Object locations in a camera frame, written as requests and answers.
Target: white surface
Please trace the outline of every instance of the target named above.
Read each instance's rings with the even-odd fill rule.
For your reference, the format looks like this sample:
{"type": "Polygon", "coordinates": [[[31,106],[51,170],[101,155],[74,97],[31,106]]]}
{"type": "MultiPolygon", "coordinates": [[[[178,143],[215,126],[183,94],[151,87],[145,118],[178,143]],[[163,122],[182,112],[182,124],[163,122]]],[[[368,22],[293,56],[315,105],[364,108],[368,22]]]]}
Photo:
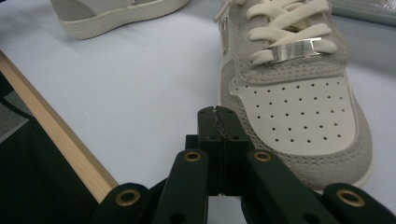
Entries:
{"type": "MultiPolygon", "coordinates": [[[[167,177],[196,112],[215,105],[220,0],[78,41],[49,0],[0,4],[0,49],[119,183],[167,177]]],[[[352,51],[347,71],[372,128],[375,168],[364,190],[396,213],[396,29],[336,18],[352,51]]],[[[236,198],[211,198],[208,223],[245,223],[236,198]]]]}

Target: gray floor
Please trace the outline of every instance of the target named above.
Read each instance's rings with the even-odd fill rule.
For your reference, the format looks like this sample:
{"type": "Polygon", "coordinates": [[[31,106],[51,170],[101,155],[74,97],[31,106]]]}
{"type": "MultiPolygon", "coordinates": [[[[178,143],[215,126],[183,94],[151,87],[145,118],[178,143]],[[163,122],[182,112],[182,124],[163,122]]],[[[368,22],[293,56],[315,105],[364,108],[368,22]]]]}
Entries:
{"type": "MultiPolygon", "coordinates": [[[[23,101],[15,91],[7,95],[5,99],[15,105],[20,110],[31,114],[27,106],[23,103],[23,101]]],[[[14,112],[10,111],[2,104],[0,104],[0,139],[2,139],[4,135],[7,135],[9,132],[14,130],[16,127],[20,126],[26,120],[27,119],[15,114],[14,112]]]]}

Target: sneaker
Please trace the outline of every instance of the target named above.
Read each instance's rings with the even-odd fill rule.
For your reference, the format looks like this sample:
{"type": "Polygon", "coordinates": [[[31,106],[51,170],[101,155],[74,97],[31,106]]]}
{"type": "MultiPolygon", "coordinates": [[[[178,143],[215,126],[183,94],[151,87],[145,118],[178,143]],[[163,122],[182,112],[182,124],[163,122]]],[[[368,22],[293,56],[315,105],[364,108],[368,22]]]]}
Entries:
{"type": "Polygon", "coordinates": [[[372,138],[328,1],[230,0],[215,21],[219,104],[238,114],[255,148],[275,152],[311,189],[361,186],[372,138]]]}
{"type": "Polygon", "coordinates": [[[51,0],[62,27],[75,39],[170,14],[188,0],[51,0]]]}

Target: white table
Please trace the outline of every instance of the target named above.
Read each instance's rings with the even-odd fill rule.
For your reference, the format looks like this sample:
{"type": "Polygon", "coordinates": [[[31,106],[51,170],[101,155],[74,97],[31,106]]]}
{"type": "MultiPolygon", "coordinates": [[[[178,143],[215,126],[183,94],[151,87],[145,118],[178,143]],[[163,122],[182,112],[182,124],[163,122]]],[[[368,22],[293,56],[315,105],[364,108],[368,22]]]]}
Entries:
{"type": "MultiPolygon", "coordinates": [[[[217,103],[219,34],[211,18],[220,5],[192,0],[164,18],[80,41],[61,28],[49,0],[8,0],[0,4],[0,68],[15,64],[40,95],[47,110],[35,108],[29,93],[22,99],[43,126],[50,116],[61,123],[52,139],[64,128],[66,144],[88,149],[118,183],[150,188],[168,176],[185,135],[196,133],[197,111],[217,103]]],[[[396,28],[334,22],[349,42],[347,71],[373,134],[375,168],[363,189],[396,213],[396,28]]],[[[108,189],[117,184],[99,173],[108,189]]],[[[209,201],[208,223],[245,223],[238,198],[209,201]]]]}

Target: wooden edge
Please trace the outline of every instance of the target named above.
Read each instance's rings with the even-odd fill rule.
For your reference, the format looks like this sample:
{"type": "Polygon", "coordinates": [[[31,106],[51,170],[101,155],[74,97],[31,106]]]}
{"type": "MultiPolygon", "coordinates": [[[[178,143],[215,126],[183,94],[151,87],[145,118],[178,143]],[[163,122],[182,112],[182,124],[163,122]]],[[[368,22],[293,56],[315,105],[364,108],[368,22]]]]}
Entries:
{"type": "Polygon", "coordinates": [[[0,71],[100,203],[118,185],[116,180],[1,50],[0,71]]]}

